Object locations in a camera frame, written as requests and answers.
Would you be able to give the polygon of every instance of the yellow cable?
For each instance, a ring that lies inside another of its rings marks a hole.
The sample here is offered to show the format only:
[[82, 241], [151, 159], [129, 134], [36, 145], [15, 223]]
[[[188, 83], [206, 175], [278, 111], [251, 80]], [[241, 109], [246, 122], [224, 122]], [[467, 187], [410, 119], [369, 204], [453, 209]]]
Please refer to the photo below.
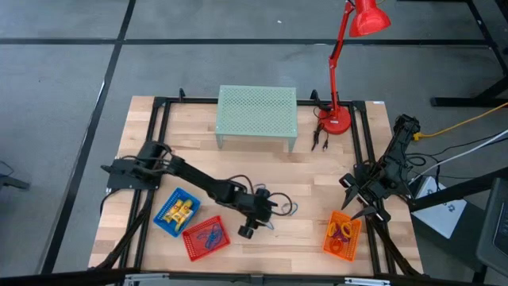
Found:
[[475, 120], [476, 120], [476, 119], [478, 119], [478, 118], [482, 118], [482, 117], [483, 117], [483, 116], [485, 116], [485, 115], [491, 114], [492, 112], [494, 112], [494, 111], [496, 111], [496, 110], [499, 110], [499, 109], [501, 109], [501, 108], [503, 108], [504, 106], [507, 106], [507, 105], [508, 105], [508, 102], [507, 102], [507, 103], [503, 103], [502, 105], [500, 105], [500, 106], [498, 106], [498, 107], [495, 107], [494, 109], [491, 109], [491, 110], [489, 110], [489, 111], [487, 111], [487, 112], [485, 112], [485, 113], [483, 113], [483, 114], [480, 114], [480, 115], [478, 115], [478, 116], [476, 116], [476, 117], [474, 117], [474, 118], [469, 118], [469, 119], [468, 119], [468, 120], [466, 120], [466, 121], [462, 121], [461, 123], [457, 123], [457, 124], [455, 124], [455, 125], [454, 125], [454, 126], [452, 126], [452, 127], [448, 127], [448, 128], [446, 128], [446, 129], [443, 129], [443, 130], [441, 130], [441, 131], [439, 131], [439, 132], [436, 132], [436, 133], [432, 133], [432, 134], [423, 134], [422, 132], [418, 132], [418, 133], [416, 133], [415, 135], [413, 135], [413, 140], [418, 141], [418, 140], [420, 140], [420, 138], [429, 138], [429, 137], [435, 137], [435, 136], [437, 136], [437, 135], [441, 135], [441, 134], [443, 134], [443, 133], [445, 133], [445, 132], [450, 131], [451, 129], [455, 129], [455, 128], [457, 128], [457, 127], [459, 127], [459, 126], [462, 126], [462, 125], [464, 125], [464, 124], [466, 124], [466, 123], [469, 123], [469, 122], [475, 121]]

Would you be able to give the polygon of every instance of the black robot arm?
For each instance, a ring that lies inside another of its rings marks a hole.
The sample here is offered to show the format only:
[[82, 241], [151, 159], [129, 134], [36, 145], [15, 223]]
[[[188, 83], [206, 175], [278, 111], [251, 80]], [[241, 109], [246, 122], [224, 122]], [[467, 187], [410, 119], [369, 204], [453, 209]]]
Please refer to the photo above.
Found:
[[102, 168], [111, 176], [120, 176], [131, 181], [139, 180], [145, 184], [160, 181], [163, 174], [182, 178], [206, 191], [206, 194], [215, 203], [245, 215], [247, 217], [245, 226], [241, 226], [238, 231], [238, 234], [245, 238], [252, 237], [252, 229], [264, 226], [264, 223], [270, 221], [271, 208], [277, 207], [277, 204], [268, 199], [270, 196], [268, 190], [258, 188], [255, 193], [254, 190], [249, 193], [243, 184], [232, 180], [214, 179], [189, 165], [181, 157], [171, 155], [171, 159], [166, 160], [164, 157], [167, 154], [171, 154], [169, 146], [155, 141], [147, 141], [137, 156], [116, 159], [111, 166], [102, 166]]
[[405, 114], [397, 118], [394, 136], [379, 160], [358, 164], [355, 167], [355, 176], [346, 174], [339, 180], [346, 188], [346, 199], [342, 209], [357, 197], [366, 208], [353, 218], [372, 214], [381, 221], [390, 221], [390, 215], [385, 210], [379, 209], [375, 202], [387, 199], [390, 195], [398, 195], [405, 201], [412, 198], [406, 186], [406, 177], [410, 170], [410, 166], [406, 163], [406, 150], [413, 135], [418, 131], [420, 124], [416, 118]]

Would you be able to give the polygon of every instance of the wooden table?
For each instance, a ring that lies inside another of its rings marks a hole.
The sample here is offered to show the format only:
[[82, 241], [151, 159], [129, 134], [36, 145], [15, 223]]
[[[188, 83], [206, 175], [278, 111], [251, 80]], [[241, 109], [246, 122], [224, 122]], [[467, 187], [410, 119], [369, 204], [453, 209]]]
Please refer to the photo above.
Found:
[[[144, 143], [153, 97], [133, 97], [118, 156], [136, 155]], [[375, 154], [383, 154], [391, 139], [387, 111], [382, 102], [366, 102], [368, 120]], [[252, 239], [240, 237], [238, 227], [245, 222], [240, 213], [218, 206], [206, 193], [180, 178], [164, 176], [153, 203], [148, 236], [144, 249], [142, 269], [186, 272], [273, 273], [314, 275], [372, 275], [371, 258], [365, 223], [353, 263], [323, 253], [325, 228], [333, 210], [340, 210], [344, 188], [338, 180], [346, 172], [352, 173], [355, 164], [352, 135], [347, 133], [329, 137], [329, 148], [321, 151], [320, 145], [310, 151], [317, 119], [313, 107], [298, 107], [298, 140], [293, 153], [287, 152], [287, 141], [260, 137], [228, 137], [222, 150], [215, 141], [214, 104], [171, 104], [166, 143], [175, 154], [189, 164], [215, 178], [245, 174], [254, 184], [264, 183], [270, 191], [288, 194], [299, 208], [290, 217], [272, 216], [274, 230], [260, 227]], [[159, 122], [156, 125], [158, 134]], [[220, 215], [231, 239], [231, 245], [191, 262], [182, 238], [173, 238], [152, 222], [153, 216], [166, 202], [176, 187], [198, 197], [201, 208], [188, 227], [212, 216]], [[119, 191], [104, 205], [101, 220], [90, 256], [90, 266], [100, 263], [125, 232], [133, 191]], [[282, 197], [275, 199], [283, 203]], [[348, 215], [359, 211], [358, 203], [350, 203], [344, 210]], [[391, 214], [391, 238], [416, 270], [421, 261], [406, 204], [390, 197], [385, 208]], [[133, 265], [137, 238], [133, 239], [129, 265]], [[378, 238], [382, 270], [387, 271], [383, 244]]]

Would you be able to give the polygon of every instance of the blue basket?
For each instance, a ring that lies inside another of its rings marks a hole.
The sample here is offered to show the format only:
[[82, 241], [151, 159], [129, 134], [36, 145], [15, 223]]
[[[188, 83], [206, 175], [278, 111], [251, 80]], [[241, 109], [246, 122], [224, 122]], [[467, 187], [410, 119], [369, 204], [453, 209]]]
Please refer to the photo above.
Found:
[[[176, 221], [172, 220], [171, 222], [168, 223], [164, 220], [164, 215], [167, 213], [167, 211], [169, 211], [171, 207], [173, 207], [173, 205], [175, 205], [178, 199], [181, 199], [183, 202], [185, 202], [188, 199], [192, 201], [192, 207], [190, 207], [190, 209], [192, 210], [192, 214], [183, 223], [179, 231], [175, 231]], [[200, 204], [201, 202], [199, 202], [199, 200], [196, 199], [193, 195], [184, 191], [182, 188], [177, 187], [175, 191], [173, 191], [173, 194], [171, 194], [167, 202], [162, 206], [162, 209], [160, 209], [157, 216], [153, 218], [153, 222], [157, 226], [160, 226], [163, 230], [166, 230], [170, 235], [176, 238], [183, 232], [183, 230], [185, 230], [187, 224], [191, 221], [192, 217], [194, 217], [196, 211], [198, 211]]]

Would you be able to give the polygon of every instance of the plastic basket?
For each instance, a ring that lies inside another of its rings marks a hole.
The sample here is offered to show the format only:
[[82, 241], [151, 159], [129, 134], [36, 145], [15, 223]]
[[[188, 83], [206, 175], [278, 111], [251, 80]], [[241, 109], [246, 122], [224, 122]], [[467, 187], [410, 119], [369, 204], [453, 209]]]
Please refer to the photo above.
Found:
[[[169, 211], [169, 209], [171, 209], [171, 207], [173, 207], [173, 205], [176, 203], [178, 199], [181, 199], [184, 202], [188, 199], [192, 201], [192, 206], [190, 207], [190, 209], [192, 210], [192, 214], [190, 214], [187, 220], [182, 224], [179, 231], [175, 231], [176, 221], [171, 220], [171, 222], [166, 222], [164, 220], [164, 215]], [[187, 224], [194, 217], [196, 211], [198, 211], [199, 209], [200, 204], [201, 202], [199, 202], [199, 199], [196, 199], [193, 195], [184, 191], [182, 188], [177, 187], [175, 191], [173, 191], [169, 199], [167, 199], [167, 202], [162, 206], [156, 217], [153, 218], [153, 222], [157, 226], [160, 226], [163, 230], [166, 230], [170, 235], [177, 238], [183, 232], [183, 230], [185, 230]]]
[[221, 217], [214, 216], [183, 232], [183, 243], [191, 261], [198, 260], [230, 243]]
[[[328, 229], [330, 228], [330, 225], [334, 222], [337, 223], [338, 226], [340, 226], [343, 222], [350, 222], [352, 227], [351, 237], [349, 238], [349, 241], [342, 242], [342, 248], [338, 251], [333, 251], [331, 248], [332, 247], [331, 245], [334, 243], [335, 240], [337, 240], [337, 238], [331, 238], [328, 235]], [[328, 221], [328, 226], [326, 227], [325, 241], [323, 242], [323, 250], [326, 253], [330, 253], [346, 261], [353, 262], [355, 260], [356, 246], [358, 244], [358, 237], [360, 236], [361, 226], [362, 222], [359, 219], [351, 221], [351, 217], [347, 216], [346, 214], [342, 214], [339, 211], [333, 211], [332, 216]]]

